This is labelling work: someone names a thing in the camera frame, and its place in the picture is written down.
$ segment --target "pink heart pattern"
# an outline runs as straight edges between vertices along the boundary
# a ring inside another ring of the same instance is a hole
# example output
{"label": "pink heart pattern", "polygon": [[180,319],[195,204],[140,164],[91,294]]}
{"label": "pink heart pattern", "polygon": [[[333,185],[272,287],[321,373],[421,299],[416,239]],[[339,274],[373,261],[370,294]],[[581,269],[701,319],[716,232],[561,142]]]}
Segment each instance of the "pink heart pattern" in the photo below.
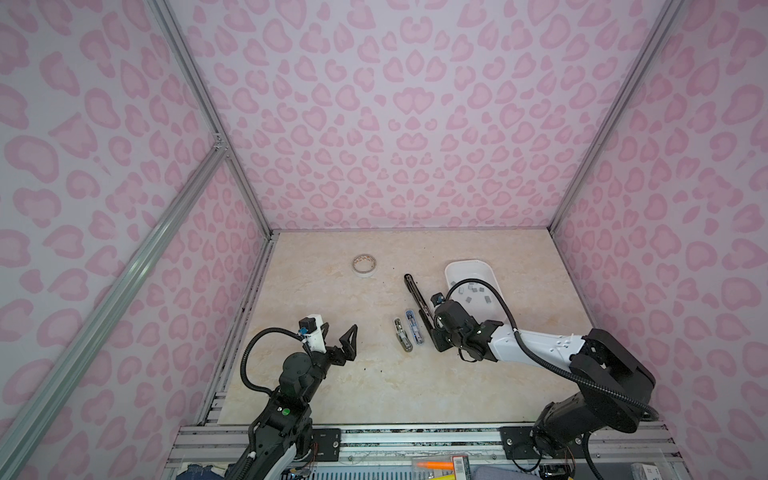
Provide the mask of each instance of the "pink heart pattern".
{"label": "pink heart pattern", "polygon": [[[291,2],[281,5],[288,28],[303,22]],[[213,143],[141,0],[10,2],[2,12],[0,343],[10,354],[0,372],[0,436]],[[290,109],[273,110],[290,121]],[[201,228],[195,214],[207,218]],[[196,411],[190,399],[200,405],[200,372],[210,378],[263,241],[226,168],[193,215],[20,478],[151,478],[164,462],[171,434]],[[214,256],[202,258],[190,238]],[[192,298],[187,280],[203,266],[214,278]],[[169,319],[192,315],[200,298],[207,309],[194,322],[210,335],[199,347],[211,348],[174,358],[186,351],[178,349],[186,325],[171,329]],[[170,368],[150,377],[161,347]],[[132,439],[150,408],[159,412],[150,435]]]}
{"label": "pink heart pattern", "polygon": [[555,238],[601,326],[656,376],[697,480],[768,468],[758,4],[691,3]]}
{"label": "pink heart pattern", "polygon": [[[216,255],[204,260],[202,249],[193,251],[191,242],[215,245]],[[173,251],[158,262],[62,410],[76,412],[75,427],[62,418],[27,469],[52,475],[77,469],[95,478],[103,476],[100,472],[152,477],[164,465],[178,426],[188,425],[197,413],[262,242],[234,178],[222,165],[174,237]],[[201,271],[207,273],[204,283],[195,275]],[[192,290],[203,300],[197,313],[190,302],[174,300],[181,290]],[[6,310],[0,313],[6,319],[0,333],[8,339],[23,336],[33,305],[17,300]],[[191,335],[190,316],[195,318]],[[77,310],[69,309],[44,324],[38,341],[64,344],[81,320]],[[23,404],[51,366],[40,359],[22,368],[3,390],[4,401]],[[74,448],[68,446],[72,442],[82,445],[88,457],[62,457]],[[147,442],[155,451],[147,450]]]}
{"label": "pink heart pattern", "polygon": [[247,3],[171,2],[270,225],[312,230],[548,225],[660,9]]}

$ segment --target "roll of white tape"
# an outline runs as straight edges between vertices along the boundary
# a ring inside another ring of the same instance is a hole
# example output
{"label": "roll of white tape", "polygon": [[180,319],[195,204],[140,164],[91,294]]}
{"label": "roll of white tape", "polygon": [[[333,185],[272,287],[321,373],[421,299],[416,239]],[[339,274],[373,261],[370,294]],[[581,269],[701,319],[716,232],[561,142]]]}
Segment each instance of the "roll of white tape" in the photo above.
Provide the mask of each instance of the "roll of white tape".
{"label": "roll of white tape", "polygon": [[374,270],[376,270],[376,259],[373,258],[373,255],[364,253],[352,260],[352,271],[360,278],[372,276]]}

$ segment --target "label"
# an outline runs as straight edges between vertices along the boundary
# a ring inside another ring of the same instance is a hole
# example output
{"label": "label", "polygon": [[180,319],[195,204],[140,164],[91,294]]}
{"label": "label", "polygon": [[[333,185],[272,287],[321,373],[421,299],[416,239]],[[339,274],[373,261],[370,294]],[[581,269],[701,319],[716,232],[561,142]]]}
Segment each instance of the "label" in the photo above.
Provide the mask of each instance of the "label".
{"label": "label", "polygon": [[659,473],[659,469],[655,465],[643,464],[643,473],[645,474],[645,480],[662,480],[661,473]]}
{"label": "label", "polygon": [[452,460],[456,480],[472,480],[472,473],[469,471],[469,458],[466,455],[457,455],[452,457]]}

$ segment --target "robotic arm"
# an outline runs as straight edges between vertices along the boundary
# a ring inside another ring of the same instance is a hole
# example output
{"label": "robotic arm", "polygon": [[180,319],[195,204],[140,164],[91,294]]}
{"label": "robotic arm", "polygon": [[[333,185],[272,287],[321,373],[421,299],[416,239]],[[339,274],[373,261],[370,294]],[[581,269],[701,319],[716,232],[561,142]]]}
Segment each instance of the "robotic arm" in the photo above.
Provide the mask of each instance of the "robotic arm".
{"label": "robotic arm", "polygon": [[[299,321],[299,332],[269,328],[248,343],[240,363],[240,378],[245,386],[270,396],[270,401],[248,428],[248,447],[230,468],[227,480],[272,480],[294,461],[310,457],[312,419],[310,400],[326,378],[331,365],[343,366],[357,356],[357,325],[340,339],[341,347],[327,346],[328,324],[320,315]],[[304,352],[294,353],[283,363],[280,384],[274,389],[254,385],[246,373],[246,363],[256,342],[268,333],[282,333],[299,340]]]}
{"label": "robotic arm", "polygon": [[[460,303],[447,300],[456,288],[470,282],[485,286],[496,296],[509,324],[494,320],[478,323]],[[464,353],[472,358],[467,361],[540,366],[579,385],[579,393],[545,406],[534,424],[531,443],[542,455],[559,455],[579,435],[585,435],[586,445],[589,433],[605,426],[633,433],[640,420],[658,419],[656,410],[647,404],[656,379],[605,330],[592,329],[586,336],[519,330],[501,295],[478,279],[458,282],[445,297],[435,294],[432,303],[435,327],[431,337],[438,349],[455,346],[463,359]],[[589,457],[588,463],[593,467]]]}

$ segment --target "orange marker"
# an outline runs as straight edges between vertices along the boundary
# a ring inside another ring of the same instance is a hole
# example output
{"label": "orange marker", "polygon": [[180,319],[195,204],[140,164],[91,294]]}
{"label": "orange marker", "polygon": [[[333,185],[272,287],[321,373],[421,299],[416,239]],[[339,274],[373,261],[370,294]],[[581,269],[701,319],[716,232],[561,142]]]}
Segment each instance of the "orange marker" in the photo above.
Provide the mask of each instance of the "orange marker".
{"label": "orange marker", "polygon": [[430,470],[453,470],[453,462],[417,462],[416,466]]}

